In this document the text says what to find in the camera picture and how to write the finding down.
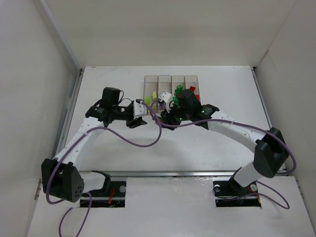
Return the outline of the green square lego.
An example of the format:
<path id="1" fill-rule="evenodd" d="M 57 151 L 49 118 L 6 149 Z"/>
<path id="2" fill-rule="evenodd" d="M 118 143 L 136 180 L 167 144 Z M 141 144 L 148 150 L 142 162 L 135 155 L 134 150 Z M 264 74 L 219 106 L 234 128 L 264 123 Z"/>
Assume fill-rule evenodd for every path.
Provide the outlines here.
<path id="1" fill-rule="evenodd" d="M 176 86 L 176 88 L 175 88 L 175 91 L 174 91 L 174 93 L 175 93 L 175 95 L 177 95 L 178 93 L 180 93 L 181 91 L 183 91 L 183 85 L 182 84 L 179 84 L 179 85 L 177 85 Z"/>

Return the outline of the green purple lego plate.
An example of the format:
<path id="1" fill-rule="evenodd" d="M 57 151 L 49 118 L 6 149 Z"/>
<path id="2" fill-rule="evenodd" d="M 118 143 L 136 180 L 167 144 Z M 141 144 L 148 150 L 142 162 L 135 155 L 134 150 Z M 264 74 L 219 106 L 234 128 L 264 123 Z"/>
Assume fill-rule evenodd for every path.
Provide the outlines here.
<path id="1" fill-rule="evenodd" d="M 159 110 L 164 110 L 165 109 L 165 103 L 163 102 L 163 103 L 160 103 L 159 104 Z"/>

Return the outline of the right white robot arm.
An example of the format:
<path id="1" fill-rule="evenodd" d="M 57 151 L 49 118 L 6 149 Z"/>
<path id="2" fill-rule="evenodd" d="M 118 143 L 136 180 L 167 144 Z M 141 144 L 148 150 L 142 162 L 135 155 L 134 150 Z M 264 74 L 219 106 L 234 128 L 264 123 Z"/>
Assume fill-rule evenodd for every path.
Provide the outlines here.
<path id="1" fill-rule="evenodd" d="M 201 104 L 189 89 L 178 92 L 175 97 L 162 92 L 158 101 L 165 104 L 160 114 L 163 127 L 174 130 L 182 121 L 191 121 L 196 126 L 233 139 L 254 154 L 253 161 L 239 168 L 227 182 L 232 196 L 244 195 L 245 189 L 262 177 L 275 177 L 290 155 L 278 129 L 262 130 L 237 122 L 219 108 Z"/>

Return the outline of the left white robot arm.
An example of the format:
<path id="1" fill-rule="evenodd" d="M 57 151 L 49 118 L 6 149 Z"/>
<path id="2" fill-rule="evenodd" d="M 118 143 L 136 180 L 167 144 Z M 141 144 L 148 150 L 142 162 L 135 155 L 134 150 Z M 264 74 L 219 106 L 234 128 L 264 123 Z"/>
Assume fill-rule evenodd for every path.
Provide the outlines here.
<path id="1" fill-rule="evenodd" d="M 126 122 L 128 128 L 146 125 L 142 117 L 147 108 L 138 99 L 128 106 L 120 106 L 121 90 L 112 87 L 103 89 L 102 98 L 85 113 L 78 131 L 53 159 L 45 159 L 41 164 L 43 191 L 46 197 L 76 202 L 82 194 L 96 191 L 107 193 L 111 186 L 109 174 L 93 170 L 80 173 L 80 166 L 91 150 L 95 140 L 115 120 Z"/>

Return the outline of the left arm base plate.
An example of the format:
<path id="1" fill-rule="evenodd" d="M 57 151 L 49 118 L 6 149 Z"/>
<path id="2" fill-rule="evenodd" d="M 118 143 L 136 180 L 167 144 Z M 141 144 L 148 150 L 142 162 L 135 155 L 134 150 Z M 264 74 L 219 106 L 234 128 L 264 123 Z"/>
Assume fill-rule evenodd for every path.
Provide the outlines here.
<path id="1" fill-rule="evenodd" d="M 126 181 L 112 181 L 107 190 L 90 191 L 92 208 L 124 208 Z"/>

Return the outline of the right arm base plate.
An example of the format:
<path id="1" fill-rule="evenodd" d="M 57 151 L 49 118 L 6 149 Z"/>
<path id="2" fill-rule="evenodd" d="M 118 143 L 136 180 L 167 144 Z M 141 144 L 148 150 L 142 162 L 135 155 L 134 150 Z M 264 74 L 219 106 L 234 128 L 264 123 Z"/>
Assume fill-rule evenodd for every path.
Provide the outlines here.
<path id="1" fill-rule="evenodd" d="M 229 180 L 213 182 L 216 207 L 261 207 L 256 182 L 246 187 Z"/>

